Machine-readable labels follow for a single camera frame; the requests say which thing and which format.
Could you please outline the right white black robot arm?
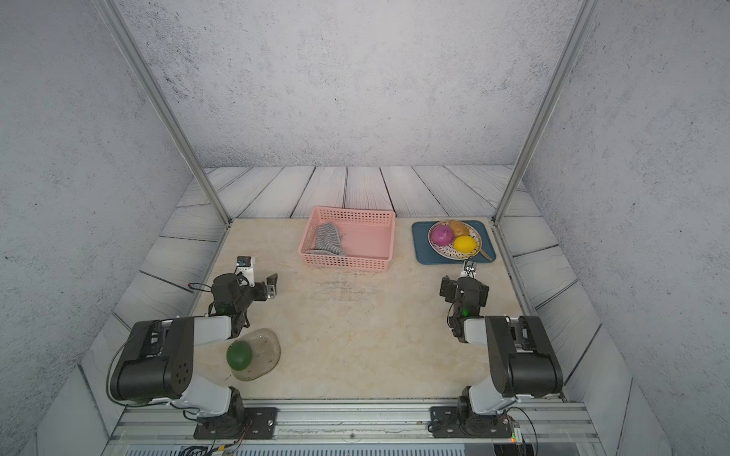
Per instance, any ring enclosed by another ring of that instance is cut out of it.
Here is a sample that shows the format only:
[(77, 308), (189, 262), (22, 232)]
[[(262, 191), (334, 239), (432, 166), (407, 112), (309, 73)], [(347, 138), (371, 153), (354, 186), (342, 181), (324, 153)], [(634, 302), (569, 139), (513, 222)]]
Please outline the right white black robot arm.
[(458, 279), (443, 277), (439, 296), (451, 304), (447, 324), (464, 344), (488, 351), (490, 375), (463, 389), (454, 407), (433, 407), (429, 432), (435, 438), (511, 438), (509, 411), (524, 397), (558, 394), (564, 376), (542, 320), (534, 315), (481, 315), (490, 287), (464, 262)]

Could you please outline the grey striped dishcloth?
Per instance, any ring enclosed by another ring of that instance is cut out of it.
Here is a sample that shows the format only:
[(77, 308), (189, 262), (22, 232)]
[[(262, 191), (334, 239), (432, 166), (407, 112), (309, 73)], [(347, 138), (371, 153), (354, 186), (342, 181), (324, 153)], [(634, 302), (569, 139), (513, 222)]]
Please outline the grey striped dishcloth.
[(332, 222), (327, 222), (317, 228), (315, 245), (308, 251), (308, 254), (324, 256), (346, 255), (341, 244), (340, 231), (338, 231), (338, 228)]

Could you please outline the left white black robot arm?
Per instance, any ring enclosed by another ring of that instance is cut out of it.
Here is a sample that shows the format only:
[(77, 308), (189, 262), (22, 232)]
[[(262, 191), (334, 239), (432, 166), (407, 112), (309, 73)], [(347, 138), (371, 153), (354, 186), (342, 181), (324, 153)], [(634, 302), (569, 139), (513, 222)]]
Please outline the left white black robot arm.
[(167, 404), (195, 422), (197, 440), (269, 440), (277, 408), (247, 408), (241, 393), (205, 378), (194, 368), (197, 347), (228, 342), (225, 362), (235, 378), (258, 379), (281, 359), (281, 345), (269, 329), (252, 331), (248, 310), (277, 296), (278, 276), (256, 281), (254, 258), (240, 256), (233, 272), (190, 289), (212, 301), (200, 317), (136, 323), (106, 376), (109, 399), (127, 408)]

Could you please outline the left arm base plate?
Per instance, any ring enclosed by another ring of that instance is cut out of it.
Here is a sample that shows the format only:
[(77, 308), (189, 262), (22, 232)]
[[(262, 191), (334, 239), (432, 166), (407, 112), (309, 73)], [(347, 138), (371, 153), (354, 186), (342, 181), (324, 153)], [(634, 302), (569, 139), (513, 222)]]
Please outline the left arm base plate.
[(234, 408), (217, 417), (200, 418), (195, 440), (271, 440), (278, 408)]

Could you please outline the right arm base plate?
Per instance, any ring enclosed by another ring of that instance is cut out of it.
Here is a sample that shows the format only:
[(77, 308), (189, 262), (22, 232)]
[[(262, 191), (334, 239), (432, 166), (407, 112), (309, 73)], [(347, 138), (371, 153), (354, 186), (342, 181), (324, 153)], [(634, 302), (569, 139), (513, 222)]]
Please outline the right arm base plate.
[(436, 439), (513, 439), (508, 418), (478, 415), (458, 407), (431, 407), (427, 430)]

